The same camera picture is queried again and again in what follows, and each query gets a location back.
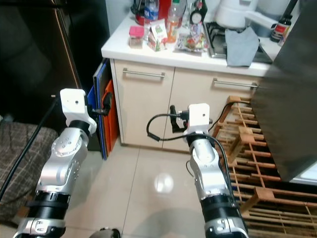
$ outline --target food package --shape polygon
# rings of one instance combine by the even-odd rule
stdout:
[[[151,22],[151,31],[149,33],[148,45],[154,51],[165,50],[167,42],[167,32],[165,28],[165,19]]]
[[[198,24],[191,24],[190,26],[190,35],[193,37],[199,37],[202,32],[202,22]]]
[[[179,34],[175,49],[191,52],[204,52],[208,49],[208,43],[203,33],[199,36]]]

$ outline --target black cable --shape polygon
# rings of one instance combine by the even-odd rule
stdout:
[[[154,117],[152,117],[152,118],[149,120],[149,122],[148,122],[148,124],[147,124],[147,134],[148,134],[148,137],[150,137],[150,138],[152,138],[152,139],[154,139],[154,140],[156,140],[156,141],[160,141],[160,138],[159,138],[158,136],[156,136],[156,135],[150,133],[149,127],[150,127],[151,122],[152,122],[155,118],[159,118],[159,117],[179,117],[179,115],[177,115],[177,114],[158,114],[158,115],[155,115]]]
[[[189,171],[189,169],[188,169],[188,163],[190,162],[190,160],[188,160],[187,162],[186,162],[186,169],[187,169],[187,172],[190,174],[190,176],[191,177],[194,177],[194,175]]]
[[[52,102],[50,108],[48,109],[48,111],[45,113],[44,117],[41,119],[39,125],[36,127],[35,131],[33,132],[30,140],[28,141],[28,143],[26,144],[26,146],[24,147],[23,151],[21,152],[21,154],[19,155],[19,157],[17,158],[17,160],[15,161],[13,167],[11,168],[10,172],[8,173],[6,179],[4,180],[4,183],[1,187],[0,190],[0,201],[2,200],[2,197],[5,193],[6,188],[8,187],[16,169],[18,168],[19,164],[21,163],[23,157],[25,156],[25,154],[27,153],[27,151],[30,149],[33,141],[35,140],[36,136],[38,135],[41,127],[43,126],[43,124],[45,123],[45,121],[47,120],[47,118],[49,117],[49,115],[51,114],[51,112],[53,111],[55,105],[57,104],[57,102],[59,101],[59,97],[56,97],[54,99],[54,101]]]
[[[213,129],[214,125],[217,124],[217,122],[220,120],[220,118],[222,117],[223,113],[224,113],[224,110],[229,106],[229,105],[233,105],[235,103],[244,103],[244,104],[250,104],[250,103],[247,103],[247,102],[230,102],[230,103],[227,103],[226,105],[224,105],[223,109],[222,109],[222,112],[219,116],[219,118],[212,124],[212,126],[208,129],[208,132],[211,131],[211,129]]]
[[[210,137],[210,139],[212,139],[214,142],[216,142],[216,144],[217,144],[217,145],[219,146],[219,148],[220,148],[220,151],[221,151],[221,153],[222,153],[223,160],[224,160],[224,167],[225,167],[225,170],[226,170],[226,176],[225,176],[225,177],[227,177],[227,179],[225,179],[225,180],[226,180],[226,183],[227,183],[227,187],[228,187],[228,189],[229,189],[229,192],[230,192],[230,194],[231,194],[231,197],[232,197],[233,201],[235,201],[234,194],[233,194],[233,190],[232,190],[232,186],[231,186],[231,179],[230,179],[229,166],[228,166],[228,161],[227,161],[226,153],[225,153],[225,151],[224,151],[224,149],[223,149],[222,144],[221,144],[216,138],[214,138],[214,137],[212,137],[212,136],[209,136],[209,137]]]

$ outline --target red container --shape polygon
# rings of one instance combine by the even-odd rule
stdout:
[[[171,5],[171,0],[159,0],[159,10],[158,10],[158,19],[168,18],[168,10]]]

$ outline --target white floor tile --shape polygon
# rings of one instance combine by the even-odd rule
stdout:
[[[89,238],[95,231],[67,228],[62,238]]]
[[[81,170],[66,214],[66,226],[89,230],[123,228],[139,148],[119,141],[102,161],[100,153],[89,153]]]
[[[132,235],[122,235],[122,238],[147,238],[147,237],[141,237],[141,236],[132,236]]]
[[[0,238],[12,238],[16,229],[0,225]]]
[[[205,237],[194,179],[185,167],[189,159],[188,154],[140,150],[123,234]]]

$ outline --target gas stove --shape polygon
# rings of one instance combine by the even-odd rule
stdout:
[[[212,58],[227,58],[227,44],[224,35],[225,28],[219,26],[215,22],[204,23],[205,34],[209,44],[209,53]],[[253,59],[253,62],[261,62],[271,64],[272,60],[259,45],[258,51]]]

